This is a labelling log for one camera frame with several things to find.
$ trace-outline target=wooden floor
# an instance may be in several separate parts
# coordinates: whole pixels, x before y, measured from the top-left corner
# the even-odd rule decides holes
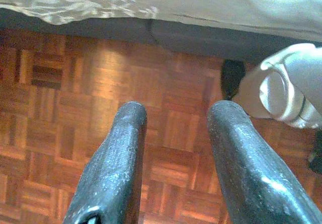
[[[230,223],[206,113],[221,99],[222,59],[157,46],[0,31],[0,223],[61,223],[84,165],[123,103],[148,112],[140,223]],[[256,129],[322,209],[307,168],[314,131]]]

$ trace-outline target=parquet floor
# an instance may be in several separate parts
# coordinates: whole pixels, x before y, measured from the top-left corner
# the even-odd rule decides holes
[[[221,99],[222,59],[157,46],[0,31],[0,223],[61,223],[84,165],[119,106],[143,103],[148,128],[140,223],[230,223],[206,112]],[[322,209],[307,168],[312,130],[255,127]]]

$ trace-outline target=floral pattern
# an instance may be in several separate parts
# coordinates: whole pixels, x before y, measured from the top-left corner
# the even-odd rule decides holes
[[[155,18],[154,6],[140,8],[136,0],[0,0],[0,7],[39,17],[52,24],[65,24],[89,17]]]

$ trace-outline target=white bedsheet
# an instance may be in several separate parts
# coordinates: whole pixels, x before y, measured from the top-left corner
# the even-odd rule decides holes
[[[52,24],[138,17],[322,42],[322,0],[0,0]]]

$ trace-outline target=black shoe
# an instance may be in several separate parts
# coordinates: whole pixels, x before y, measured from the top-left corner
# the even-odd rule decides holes
[[[312,171],[322,174],[322,130],[316,133],[316,143],[308,157],[308,162]]]
[[[244,76],[245,66],[242,61],[225,60],[221,68],[221,91],[225,100],[231,100],[237,94]]]

